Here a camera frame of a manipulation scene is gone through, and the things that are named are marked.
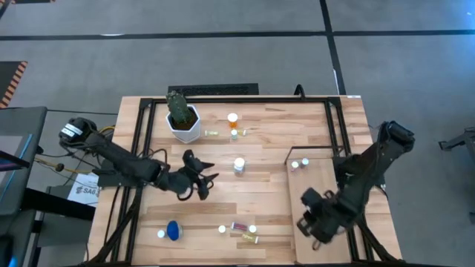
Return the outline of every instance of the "gray floor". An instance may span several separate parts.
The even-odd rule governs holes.
[[[327,0],[333,30],[474,29],[469,0]],[[0,35],[323,30],[318,0],[58,0],[18,4]],[[370,124],[394,119],[416,134],[414,150],[387,172],[403,257],[472,266],[475,167],[464,148],[437,142],[475,126],[475,36],[335,38],[348,94],[362,95]],[[125,95],[163,95],[169,85],[258,82],[262,94],[336,94],[325,37],[0,42],[0,60],[28,67],[12,106],[116,113]],[[41,144],[73,116],[111,125],[115,116],[49,113]],[[71,166],[77,161],[62,159]],[[35,166],[30,187],[65,181]],[[45,251],[41,266],[78,263],[84,244]]]

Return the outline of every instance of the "small vial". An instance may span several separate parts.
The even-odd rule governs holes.
[[[292,166],[292,170],[290,171],[295,171],[298,168],[298,162],[292,162],[291,166]]]
[[[166,233],[165,233],[164,230],[159,230],[159,231],[157,232],[157,236],[158,236],[158,238],[165,238],[165,237],[166,237]]]
[[[246,132],[247,132],[247,130],[237,130],[237,133],[238,133],[240,136],[246,136]]]
[[[235,129],[231,130],[231,139],[236,140],[238,138],[238,131]]]
[[[238,126],[238,115],[236,113],[228,114],[229,127],[236,128]]]
[[[244,239],[245,241],[249,241],[249,242],[253,242],[254,244],[257,244],[257,243],[258,243],[258,240],[259,240],[259,237],[256,237],[256,236],[253,235],[253,234],[245,233],[245,234],[243,234],[243,239]]]
[[[309,164],[309,159],[303,158],[302,161],[300,162],[300,168],[305,168]]]
[[[255,233],[256,231],[258,230],[257,227],[255,227],[255,225],[250,225],[249,226],[249,233]]]
[[[240,224],[240,223],[233,222],[231,224],[231,229],[232,230],[247,231],[247,225],[243,225],[243,224]]]
[[[226,227],[224,225],[221,225],[220,227],[217,228],[217,230],[221,233],[224,234],[226,232]]]
[[[217,131],[205,131],[205,136],[218,136],[220,135]]]
[[[244,164],[246,161],[243,158],[237,158],[235,159],[235,174],[242,174],[244,173]]]

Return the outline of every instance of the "white paper sign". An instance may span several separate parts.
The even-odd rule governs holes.
[[[98,179],[96,174],[78,174],[68,200],[96,207],[99,199]]]

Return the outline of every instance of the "wooden board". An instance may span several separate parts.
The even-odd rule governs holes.
[[[128,150],[134,135],[139,101],[138,96],[122,98],[116,123],[113,141]],[[202,132],[219,131],[220,135],[203,136],[190,145],[184,145],[173,137],[164,121],[167,108],[159,105],[155,114],[151,148],[167,149],[168,161],[173,169],[182,165],[181,155],[184,150],[192,149],[201,160],[216,163],[206,173],[219,172],[220,176],[205,202],[197,200],[197,196],[187,202],[178,202],[172,193],[147,187],[140,209],[132,263],[294,263],[295,244],[284,159],[293,145],[330,144],[323,105],[304,105],[305,108],[302,108],[302,104],[196,104],[203,120]],[[371,144],[362,101],[342,97],[342,105],[351,148],[354,152],[362,152]],[[230,140],[230,129],[226,121],[230,112],[239,115],[239,127],[248,129],[248,136],[236,141]],[[337,123],[335,111],[332,112]],[[145,112],[142,124],[140,151],[147,114],[148,111]],[[331,157],[331,151],[306,151],[304,155],[312,159],[325,159]],[[232,173],[232,163],[238,156],[247,161],[243,177],[236,177]],[[106,188],[99,195],[88,244],[91,255],[96,254],[102,246],[114,192],[115,188]],[[116,201],[110,234],[117,223],[120,199],[121,193]],[[176,243],[158,240],[157,230],[174,218],[185,227],[183,240]],[[217,235],[217,227],[229,226],[231,221],[256,224],[262,243],[245,243],[237,233]],[[380,225],[392,229],[392,232],[385,231],[381,227],[384,233],[394,233],[390,216],[385,217],[384,223],[381,221]],[[375,231],[375,234],[378,237],[380,233]],[[122,236],[119,259],[124,258],[127,236],[128,230]],[[387,234],[387,239],[389,243],[397,244],[395,234]],[[392,249],[400,253],[397,245],[388,248],[394,253]]]
[[[331,243],[322,244],[317,251],[314,251],[312,243],[315,238],[305,237],[296,225],[306,211],[300,198],[308,188],[315,189],[321,195],[327,190],[337,191],[333,161],[331,159],[311,159],[306,168],[299,168],[295,171],[292,171],[291,163],[292,160],[287,162],[287,175],[289,177],[292,227],[294,229],[297,262],[301,264],[351,262],[346,234],[335,236]]]

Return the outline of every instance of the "table leg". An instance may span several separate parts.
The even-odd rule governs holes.
[[[89,205],[65,200],[31,188],[26,188],[24,191],[22,209],[33,209],[90,221],[94,218],[96,211],[96,208]]]

